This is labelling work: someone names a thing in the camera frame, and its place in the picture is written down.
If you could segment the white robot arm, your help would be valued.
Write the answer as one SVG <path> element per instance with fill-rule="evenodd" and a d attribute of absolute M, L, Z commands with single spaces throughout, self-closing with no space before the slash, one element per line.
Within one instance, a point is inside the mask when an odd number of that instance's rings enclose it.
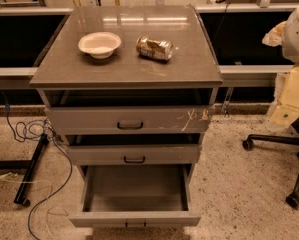
<path fill-rule="evenodd" d="M 290 71 L 277 74 L 274 101 L 267 112 L 272 124 L 287 128 L 299 118 L 299 5 L 265 34 L 262 43 L 281 46 L 283 57 L 293 63 Z"/>

